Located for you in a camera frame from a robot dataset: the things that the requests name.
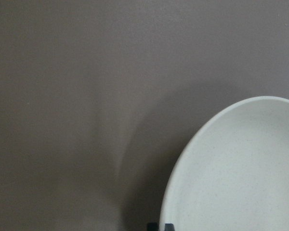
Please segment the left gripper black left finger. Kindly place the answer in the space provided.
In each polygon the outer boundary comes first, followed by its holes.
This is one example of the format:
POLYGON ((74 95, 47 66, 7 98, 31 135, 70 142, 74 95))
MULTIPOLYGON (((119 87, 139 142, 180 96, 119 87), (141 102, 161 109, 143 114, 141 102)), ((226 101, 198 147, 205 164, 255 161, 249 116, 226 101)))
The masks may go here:
POLYGON ((147 231, 158 231, 158 224, 156 222, 147 223, 147 231))

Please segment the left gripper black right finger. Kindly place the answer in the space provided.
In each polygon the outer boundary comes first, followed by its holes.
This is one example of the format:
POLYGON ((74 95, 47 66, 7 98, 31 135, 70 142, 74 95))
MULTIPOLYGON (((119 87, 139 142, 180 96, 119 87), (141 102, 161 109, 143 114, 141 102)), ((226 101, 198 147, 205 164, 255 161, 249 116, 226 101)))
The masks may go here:
POLYGON ((172 223, 166 223, 164 226, 164 231, 175 231, 175 227, 172 223))

